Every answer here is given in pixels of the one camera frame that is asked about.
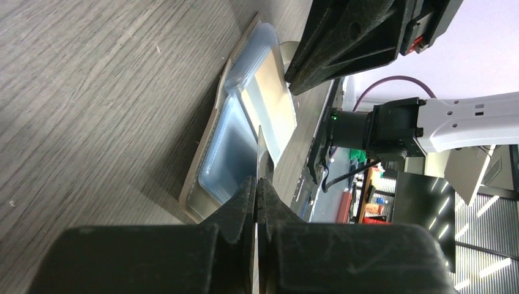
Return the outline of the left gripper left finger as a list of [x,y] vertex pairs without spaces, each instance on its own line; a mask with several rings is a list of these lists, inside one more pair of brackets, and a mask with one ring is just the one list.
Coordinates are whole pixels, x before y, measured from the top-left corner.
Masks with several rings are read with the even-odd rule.
[[251,293],[256,179],[196,225],[62,232],[29,293]]

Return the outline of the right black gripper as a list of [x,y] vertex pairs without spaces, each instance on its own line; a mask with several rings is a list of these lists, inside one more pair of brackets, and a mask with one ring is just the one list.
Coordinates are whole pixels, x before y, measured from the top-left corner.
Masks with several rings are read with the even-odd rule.
[[403,56],[428,49],[447,31],[463,1],[411,3],[406,24],[405,1],[313,1],[285,74],[291,93],[299,95],[325,81],[386,66],[396,60],[399,49]]

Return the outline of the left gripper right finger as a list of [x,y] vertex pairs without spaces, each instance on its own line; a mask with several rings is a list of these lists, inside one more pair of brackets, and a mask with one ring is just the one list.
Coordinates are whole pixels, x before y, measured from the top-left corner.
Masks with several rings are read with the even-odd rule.
[[306,223],[256,188],[261,293],[447,293],[439,244],[417,225]]

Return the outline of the gold credit card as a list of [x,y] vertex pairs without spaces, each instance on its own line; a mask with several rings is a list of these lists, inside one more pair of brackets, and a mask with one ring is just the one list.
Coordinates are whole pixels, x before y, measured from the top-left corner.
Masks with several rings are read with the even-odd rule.
[[296,130],[293,99],[284,80],[284,64],[269,50],[258,56],[243,56],[233,68],[235,90],[256,134],[262,131],[274,165],[278,165]]

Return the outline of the black VIP credit card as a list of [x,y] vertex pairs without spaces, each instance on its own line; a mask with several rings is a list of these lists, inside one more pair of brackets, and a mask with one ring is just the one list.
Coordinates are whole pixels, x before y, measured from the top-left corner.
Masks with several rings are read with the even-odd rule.
[[273,181],[274,163],[268,151],[266,139],[263,135],[262,126],[258,129],[258,148],[256,159],[256,190],[259,191],[260,184],[264,179]]

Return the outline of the grey card holder wallet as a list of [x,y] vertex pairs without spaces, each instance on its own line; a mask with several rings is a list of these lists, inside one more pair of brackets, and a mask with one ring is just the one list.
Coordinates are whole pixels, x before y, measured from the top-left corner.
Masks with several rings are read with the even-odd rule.
[[285,80],[285,67],[296,47],[296,42],[280,43],[275,28],[263,13],[257,13],[226,60],[211,115],[179,196],[181,207],[194,222],[209,217],[246,176],[256,173],[258,134],[234,88],[236,61],[272,50],[283,60]]

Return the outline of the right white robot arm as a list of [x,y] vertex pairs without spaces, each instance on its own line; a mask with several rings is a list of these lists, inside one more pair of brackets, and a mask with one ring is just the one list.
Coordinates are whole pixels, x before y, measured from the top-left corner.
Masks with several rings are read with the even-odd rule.
[[[460,1],[313,1],[285,74],[289,89],[302,94],[424,51],[446,32],[460,6]],[[431,95],[386,102],[369,113],[327,105],[309,161],[325,163],[333,146],[390,161],[516,143],[517,92],[462,100]]]

